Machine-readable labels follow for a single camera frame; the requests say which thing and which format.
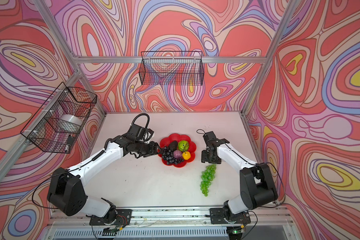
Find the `green custard apple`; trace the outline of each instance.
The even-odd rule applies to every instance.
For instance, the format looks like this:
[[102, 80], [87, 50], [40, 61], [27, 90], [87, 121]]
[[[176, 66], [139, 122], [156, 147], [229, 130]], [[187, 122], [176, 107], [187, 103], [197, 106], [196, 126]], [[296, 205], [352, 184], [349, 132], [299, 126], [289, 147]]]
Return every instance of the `green custard apple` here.
[[189, 149], [189, 142], [185, 141], [185, 140], [181, 140], [177, 147], [179, 148], [180, 151], [185, 152]]

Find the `wire basket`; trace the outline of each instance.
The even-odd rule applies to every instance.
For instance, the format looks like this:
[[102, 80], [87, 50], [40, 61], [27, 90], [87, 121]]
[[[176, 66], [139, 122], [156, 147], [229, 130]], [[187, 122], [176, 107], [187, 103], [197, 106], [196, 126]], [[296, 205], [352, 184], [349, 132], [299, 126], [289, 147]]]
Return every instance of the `wire basket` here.
[[52, 107], [43, 110], [41, 121], [32, 130], [24, 130], [35, 113], [21, 134], [43, 152], [70, 153], [96, 102], [95, 93], [65, 86]]
[[203, 85], [201, 51], [142, 51], [142, 85]]

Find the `robotic arm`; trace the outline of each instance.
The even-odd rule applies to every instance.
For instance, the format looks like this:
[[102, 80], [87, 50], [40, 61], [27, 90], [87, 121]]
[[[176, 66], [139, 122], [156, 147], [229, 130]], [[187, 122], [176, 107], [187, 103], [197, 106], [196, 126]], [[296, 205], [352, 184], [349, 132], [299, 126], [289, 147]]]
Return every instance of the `robotic arm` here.
[[[134, 124], [140, 116], [148, 118], [145, 127]], [[154, 132], [148, 129], [148, 123], [149, 116], [141, 113], [132, 121], [128, 132], [108, 139], [104, 148], [88, 159], [69, 169], [56, 169], [51, 178], [47, 200], [67, 216], [81, 212], [97, 216], [98, 221], [103, 224], [114, 224], [118, 214], [115, 205], [103, 198], [87, 196], [84, 186], [101, 170], [128, 153], [136, 158], [160, 153], [159, 145], [149, 141]], [[246, 158], [227, 140], [217, 139], [213, 132], [205, 133], [203, 138], [206, 150], [202, 151], [202, 162], [220, 164], [223, 159], [240, 174], [240, 195], [224, 203], [223, 214], [227, 222], [235, 222], [241, 219], [246, 211], [278, 198], [267, 165], [257, 164]]]

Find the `yellow fruit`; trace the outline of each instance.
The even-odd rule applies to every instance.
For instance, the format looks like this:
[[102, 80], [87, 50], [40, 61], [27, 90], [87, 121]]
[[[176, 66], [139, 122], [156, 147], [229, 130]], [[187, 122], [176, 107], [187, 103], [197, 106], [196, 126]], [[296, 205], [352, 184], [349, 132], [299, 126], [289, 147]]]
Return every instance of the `yellow fruit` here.
[[189, 152], [183, 152], [183, 159], [188, 160], [191, 158], [191, 154]]

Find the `fruit bowl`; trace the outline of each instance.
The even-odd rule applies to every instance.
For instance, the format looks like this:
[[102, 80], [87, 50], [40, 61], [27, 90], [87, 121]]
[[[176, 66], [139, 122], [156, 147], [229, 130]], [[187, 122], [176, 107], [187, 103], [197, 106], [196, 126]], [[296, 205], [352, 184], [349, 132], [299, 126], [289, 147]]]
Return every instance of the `fruit bowl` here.
[[175, 166], [177, 168], [181, 168], [181, 167], [184, 167], [185, 165], [187, 165], [187, 163], [192, 162], [193, 160], [195, 160], [196, 144], [194, 142], [192, 142], [191, 138], [188, 137], [187, 135], [180, 135], [178, 133], [172, 133], [171, 135], [169, 135], [168, 137], [164, 137], [160, 141], [160, 148], [168, 147], [171, 142], [173, 142], [173, 141], [180, 142], [181, 140], [188, 141], [189, 148], [188, 148], [187, 151], [191, 154], [191, 158], [188, 159], [188, 160], [184, 160], [183, 162], [181, 162], [179, 164], [174, 164], [174, 163], [167, 164], [167, 161], [162, 159], [162, 155], [158, 154], [158, 156], [160, 157], [160, 159], [161, 159], [161, 161], [163, 162], [164, 165], [166, 165], [166, 166]]

